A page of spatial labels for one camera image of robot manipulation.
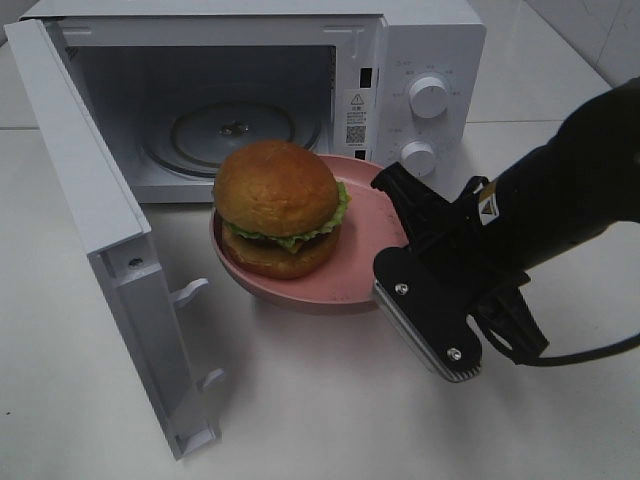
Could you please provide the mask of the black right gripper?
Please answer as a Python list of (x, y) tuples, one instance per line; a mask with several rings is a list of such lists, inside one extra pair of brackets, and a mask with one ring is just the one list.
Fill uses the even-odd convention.
[(399, 162), (381, 170), (370, 186), (394, 204), (409, 240), (404, 247), (450, 292), (467, 320), (512, 360), (536, 360), (549, 342), (542, 334), (520, 293), (529, 282), (521, 270), (506, 270), (482, 254), (468, 227), (466, 208), (473, 190), (486, 182), (474, 177), (453, 203), (421, 183)]

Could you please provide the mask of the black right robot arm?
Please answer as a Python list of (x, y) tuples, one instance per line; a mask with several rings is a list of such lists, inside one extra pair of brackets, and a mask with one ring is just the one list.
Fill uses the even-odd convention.
[(375, 289), (413, 349), (451, 381), (477, 371), (488, 340), (512, 362), (552, 367), (638, 346), (630, 337), (555, 357), (521, 294), (531, 268), (639, 218), (639, 83), (572, 113), (557, 133), (494, 179), (448, 201), (393, 164), (372, 180), (408, 242), (380, 251)]

